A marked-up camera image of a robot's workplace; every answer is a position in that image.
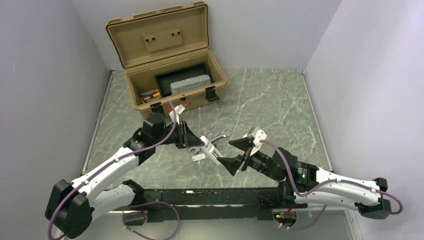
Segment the white remote control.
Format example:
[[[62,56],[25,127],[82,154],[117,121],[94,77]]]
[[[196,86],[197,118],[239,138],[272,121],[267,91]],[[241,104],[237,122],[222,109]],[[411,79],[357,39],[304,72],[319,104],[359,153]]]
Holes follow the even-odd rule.
[[[221,166],[222,164],[218,161],[218,158],[223,158],[222,153],[204,136],[200,137],[203,142],[199,148],[203,151],[205,156],[212,160],[216,165]]]

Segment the white remote battery cover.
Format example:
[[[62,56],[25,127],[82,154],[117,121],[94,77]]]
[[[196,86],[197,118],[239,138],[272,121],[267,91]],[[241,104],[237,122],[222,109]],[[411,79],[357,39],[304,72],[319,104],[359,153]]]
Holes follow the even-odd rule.
[[[199,161],[204,160],[205,158],[206,158],[206,155],[204,153],[199,153],[199,154],[193,155],[191,157],[191,160],[193,162],[199,162]]]

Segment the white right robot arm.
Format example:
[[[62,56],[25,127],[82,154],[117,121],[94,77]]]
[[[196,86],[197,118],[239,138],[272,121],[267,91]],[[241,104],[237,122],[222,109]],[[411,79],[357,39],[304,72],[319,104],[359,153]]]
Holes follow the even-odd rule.
[[[274,208],[290,208],[316,203],[338,205],[359,212],[365,218],[383,220],[393,214],[387,194],[387,180],[355,180],[298,160],[282,147],[259,140],[273,148],[268,156],[254,151],[253,140],[244,137],[231,140],[230,145],[243,151],[236,157],[218,157],[225,169],[234,176],[251,168],[278,183],[277,190],[266,200]]]

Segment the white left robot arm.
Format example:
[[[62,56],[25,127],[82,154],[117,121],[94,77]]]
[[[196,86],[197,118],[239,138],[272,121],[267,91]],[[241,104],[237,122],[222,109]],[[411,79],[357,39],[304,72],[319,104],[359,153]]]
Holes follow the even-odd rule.
[[[119,207],[139,209],[144,203],[144,189],[127,180],[107,189],[119,177],[141,166],[161,145],[178,149],[203,147],[179,113],[171,111],[172,123],[167,125],[162,113],[150,113],[143,124],[117,152],[95,169],[72,181],[59,180],[52,188],[44,213],[49,221],[47,237],[54,239],[53,227],[62,232],[58,236],[74,239],[80,236],[96,218]]]

